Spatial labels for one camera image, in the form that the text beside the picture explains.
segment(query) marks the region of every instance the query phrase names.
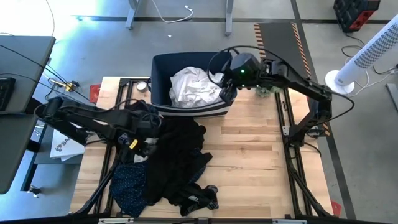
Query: yellow clamp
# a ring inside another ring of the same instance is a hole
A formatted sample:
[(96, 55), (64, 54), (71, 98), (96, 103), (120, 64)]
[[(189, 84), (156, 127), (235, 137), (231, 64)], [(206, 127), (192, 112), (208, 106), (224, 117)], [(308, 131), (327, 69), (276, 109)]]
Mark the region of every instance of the yellow clamp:
[(129, 146), (130, 149), (134, 149), (134, 147), (137, 145), (138, 141), (137, 139), (133, 140), (133, 142), (131, 143), (131, 145)]

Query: keyboard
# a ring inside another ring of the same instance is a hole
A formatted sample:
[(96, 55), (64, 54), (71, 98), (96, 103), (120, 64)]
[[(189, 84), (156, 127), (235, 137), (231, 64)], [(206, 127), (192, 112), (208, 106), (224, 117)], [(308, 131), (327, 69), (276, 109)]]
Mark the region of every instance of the keyboard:
[(0, 78), (0, 111), (5, 111), (14, 91), (15, 78)]

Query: blue laundry basket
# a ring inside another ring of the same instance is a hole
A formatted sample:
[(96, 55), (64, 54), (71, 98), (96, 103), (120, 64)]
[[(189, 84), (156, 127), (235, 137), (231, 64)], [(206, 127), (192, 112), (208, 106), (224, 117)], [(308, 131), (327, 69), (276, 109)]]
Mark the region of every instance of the blue laundry basket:
[[(172, 106), (169, 91), (172, 87), (170, 77), (182, 69), (192, 66), (206, 71), (210, 59), (217, 52), (186, 52), (156, 55), (152, 60), (151, 103), (162, 116), (209, 117), (226, 115), (233, 104), (224, 101), (194, 108), (179, 108)], [(211, 62), (210, 72), (221, 72), (224, 64), (232, 57), (229, 52), (217, 55)]]

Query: white tower fan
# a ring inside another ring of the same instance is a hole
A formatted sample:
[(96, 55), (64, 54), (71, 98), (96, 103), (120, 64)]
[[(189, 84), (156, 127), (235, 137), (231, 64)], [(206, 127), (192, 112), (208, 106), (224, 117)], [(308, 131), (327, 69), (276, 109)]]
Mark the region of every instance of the white tower fan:
[(397, 44), (398, 15), (391, 19), (340, 71), (328, 72), (325, 83), (337, 93), (343, 95), (351, 93), (354, 90), (354, 81)]

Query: clothing pile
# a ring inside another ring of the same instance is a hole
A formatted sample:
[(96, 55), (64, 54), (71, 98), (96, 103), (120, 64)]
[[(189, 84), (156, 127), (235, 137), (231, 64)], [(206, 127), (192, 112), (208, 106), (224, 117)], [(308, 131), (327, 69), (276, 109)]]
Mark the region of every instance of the clothing pile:
[[(224, 74), (209, 73), (211, 79), (219, 83)], [(221, 88), (212, 83), (201, 68), (187, 67), (170, 77), (172, 105), (180, 108), (207, 106), (221, 101)]]
[(138, 217), (162, 197), (178, 205), (181, 216), (205, 207), (217, 209), (217, 187), (202, 189), (195, 183), (212, 158), (210, 153), (200, 152), (205, 132), (193, 119), (163, 119), (156, 151), (115, 170), (110, 191), (122, 211)]

